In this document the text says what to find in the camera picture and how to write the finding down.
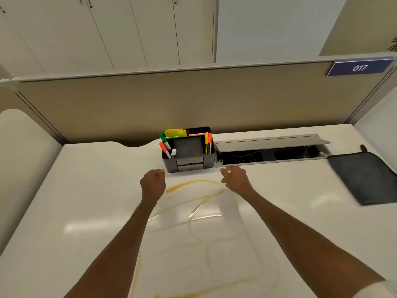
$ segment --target black cloth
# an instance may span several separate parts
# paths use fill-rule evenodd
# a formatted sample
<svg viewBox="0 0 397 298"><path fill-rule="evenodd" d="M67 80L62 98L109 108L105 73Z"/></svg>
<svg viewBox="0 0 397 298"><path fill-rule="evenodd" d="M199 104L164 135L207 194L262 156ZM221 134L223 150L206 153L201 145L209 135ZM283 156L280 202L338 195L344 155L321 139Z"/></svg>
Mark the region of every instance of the black cloth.
<svg viewBox="0 0 397 298"><path fill-rule="evenodd" d="M361 205L397 202L397 175L377 155L362 152L332 155L328 162Z"/></svg>

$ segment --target person's left hand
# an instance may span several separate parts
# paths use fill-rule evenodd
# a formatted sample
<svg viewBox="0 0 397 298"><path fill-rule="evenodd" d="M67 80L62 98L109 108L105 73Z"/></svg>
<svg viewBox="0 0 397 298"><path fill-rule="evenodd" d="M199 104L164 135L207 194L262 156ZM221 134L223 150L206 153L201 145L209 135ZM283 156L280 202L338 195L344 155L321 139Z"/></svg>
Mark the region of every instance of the person's left hand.
<svg viewBox="0 0 397 298"><path fill-rule="evenodd" d="M155 206L166 190L166 171L164 169L152 169L141 179L142 202Z"/></svg>

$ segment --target yellow drawing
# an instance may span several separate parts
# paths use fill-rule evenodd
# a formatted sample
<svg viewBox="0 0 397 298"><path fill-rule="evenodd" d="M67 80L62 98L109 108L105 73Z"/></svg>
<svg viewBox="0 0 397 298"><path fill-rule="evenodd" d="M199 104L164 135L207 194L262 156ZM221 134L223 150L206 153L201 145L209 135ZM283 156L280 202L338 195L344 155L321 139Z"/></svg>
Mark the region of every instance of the yellow drawing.
<svg viewBox="0 0 397 298"><path fill-rule="evenodd" d="M160 228L157 228L155 230L148 230L146 232L146 233L158 233L158 232L161 232L161 231L170 230L170 229L175 228L177 226L187 225L189 233L197 241L196 242L192 242L192 243L176 244L176 245L173 245L171 247L167 247L167 248L161 249L161 250L156 251L155 253L152 253L151 255L149 255L149 258L162 255L164 253L179 249L181 247L194 247L194 246L198 246L198 245L203 245L203 248L205 249L204 264L206 265L208 270L211 270L210 244L221 243L221 242L231 242L231 241L235 241L235 240L238 240L238 239L242 239L241 236L231 236L231 237L216 238L216 239L203 239L203 238L201 238L200 236L198 236L198 235L196 235L194 233L194 231L191 228L192 222L197 221L197 220L204 220L204 219L210 219L210 218L211 219L217 219L217 218L222 218L223 217L222 214L219 214L219 215L216 214L216 215L206 215L206 216L202 216L202 217L198 217L198 218L193 218L194 214L203 205L208 203L212 198L222 195L224 193L224 191L226 190L226 188L224 187L224 185L220 184L219 182L215 182L215 181L211 181L211 180L193 180L193 181L188 181L188 182L185 182L185 183L182 183L182 184L175 185L175 186L173 186L171 188L168 188L166 190L166 193L171 193L171 192L173 192L173 191L175 191L175 190L177 190L177 189L179 189L179 188L181 188L183 186L186 186L186 185L189 185L189 184L193 184L193 183L197 183L197 182L206 182L206 183L216 184L216 185L221 186L221 189L218 192L214 193L214 194L204 195L204 196L201 196L201 197L196 197L196 198L193 198L193 199L184 200L182 202L176 203L175 205L172 205L172 206L169 206L169 207L165 207L165 208L159 210L158 212L156 212L148 220L148 222L152 221L155 218L161 217L162 214L165 214L166 212L168 212L170 210L173 210L173 209L175 209L178 206L181 206L181 205L193 202L193 201L201 201L198 205L196 205L196 207L194 207L194 209L191 211L189 217L186 218L186 221L177 222L177 223L172 224L170 226L160 227ZM240 215L239 208L238 208L237 202L235 200L235 197L233 195L231 197L232 197L231 198L231 200L232 200L231 203L233 204L233 207L235 208L235 210L237 212L237 220L238 220L238 222L241 225L241 228L243 230L244 238L249 241L249 243L250 243L250 245L252 247L252 250L254 252L255 258L256 258L256 260L257 260L257 262L259 264L260 273L259 274L257 274L257 273L253 274L252 276L247 277L247 278L240 278L238 280L233 280L231 282L224 282L223 284L211 286L211 287L202 289L200 291L194 291L194 292L191 292L191 293L188 293L188 294L174 295L174 296L162 296L161 294L157 294L157 295L154 296L154 298L198 298L199 296L202 296L202 295L205 295L205 294L209 294L211 292L219 291L221 289L225 289L225 288L228 288L228 287L231 287L231 286L235 286L235 285L239 285L239 284L243 284L243 283L249 283L249 282L252 282L252 281L255 281L255 280L259 280L259 279L261 279L264 276L264 273L265 273L264 264L263 264L263 262L261 260L261 257L259 255L259 253L258 253L258 251L257 251L257 249L256 249L256 247L255 247L255 245L254 245L254 243L253 243L253 241L252 241L247 229L246 229L244 221L243 221L243 219L242 219L242 217ZM153 277L160 278L160 277L169 276L169 275L176 274L176 273L181 273L181 272L189 270L189 269L191 269L194 266L199 265L199 264L200 263L189 264L189 265L183 266L181 268L178 268L175 271L167 272L166 274L164 274L164 273L163 274L157 274L157 275L155 275ZM135 270L135 275L134 275L134 279L133 279L133 284L132 284L130 298L134 298L134 294L136 292L136 285L138 283L139 278L141 277L140 274L141 274L142 267L144 265L145 264L142 261L142 255L140 253L139 257L138 257L138 260L137 260L137 264L136 264L136 270ZM279 279L279 272L278 271L279 271L279 269L277 269L275 282L271 285L271 287L268 290L268 292L264 293L265 295L262 296L262 297L267 297L276 288L277 283L278 283L278 279Z"/></svg>

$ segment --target metal flap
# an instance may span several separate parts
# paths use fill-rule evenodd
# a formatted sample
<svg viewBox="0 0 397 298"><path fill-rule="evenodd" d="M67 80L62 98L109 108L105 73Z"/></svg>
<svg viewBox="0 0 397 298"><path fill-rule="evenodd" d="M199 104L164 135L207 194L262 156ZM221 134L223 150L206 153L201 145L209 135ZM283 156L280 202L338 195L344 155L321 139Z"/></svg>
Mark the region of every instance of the metal flap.
<svg viewBox="0 0 397 298"><path fill-rule="evenodd" d="M321 144L329 144L329 143L331 142L321 139L320 136L317 134L310 134L310 135L221 141L221 142L216 142L215 146L219 152L224 153L224 152L232 152L239 150L276 149L281 147L321 145Z"/></svg>

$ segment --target blue sign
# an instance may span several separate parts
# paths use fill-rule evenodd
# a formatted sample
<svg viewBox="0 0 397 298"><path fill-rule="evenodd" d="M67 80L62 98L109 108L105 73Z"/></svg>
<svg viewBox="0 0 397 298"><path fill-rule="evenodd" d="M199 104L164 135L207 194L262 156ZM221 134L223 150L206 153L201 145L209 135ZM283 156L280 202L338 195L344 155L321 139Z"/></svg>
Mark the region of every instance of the blue sign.
<svg viewBox="0 0 397 298"><path fill-rule="evenodd" d="M392 56L336 60L327 76L382 73L393 61Z"/></svg>

